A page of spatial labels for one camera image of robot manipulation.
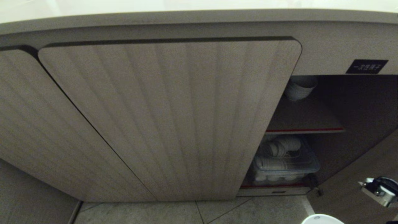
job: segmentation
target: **white countertop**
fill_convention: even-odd
[[[398,24],[396,0],[0,0],[0,35],[95,26],[229,22]]]
[[[328,9],[398,12],[396,0],[0,0],[0,23],[62,16],[198,10]]]

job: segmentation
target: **floor tile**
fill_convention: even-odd
[[[239,197],[234,200],[198,201],[197,205],[203,221],[207,224],[250,199],[251,197]]]
[[[80,208],[80,212],[85,211],[87,209],[93,208],[95,206],[98,206],[102,203],[94,203],[94,202],[83,202],[82,207]]]
[[[312,208],[310,201],[308,201],[307,197],[305,197],[301,202],[308,216],[315,214],[314,209]]]
[[[202,224],[195,202],[103,203],[79,213],[74,224]]]
[[[300,224],[307,216],[302,196],[254,197],[211,224]]]

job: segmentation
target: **grooved wood panel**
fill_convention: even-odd
[[[361,191],[358,181],[367,177],[389,177],[398,180],[398,130],[381,141],[345,169],[320,185],[324,195],[308,193],[316,213],[332,215],[345,224],[385,224],[398,213],[385,208]]]
[[[31,55],[0,68],[2,159],[80,200],[155,200]]]
[[[40,60],[159,200],[234,198],[297,41],[43,48]]]

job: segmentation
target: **clear plastic storage box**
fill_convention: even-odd
[[[254,185],[292,185],[305,175],[319,171],[320,164],[304,136],[295,137],[300,139],[300,149],[289,151],[283,157],[273,156],[271,150],[259,147],[251,166]]]

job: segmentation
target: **cabinet shelf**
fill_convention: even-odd
[[[283,96],[265,133],[310,134],[344,131],[341,123],[319,99],[308,97],[293,102]]]
[[[309,191],[310,188],[302,183],[287,186],[254,186],[245,177],[236,196],[305,195]]]

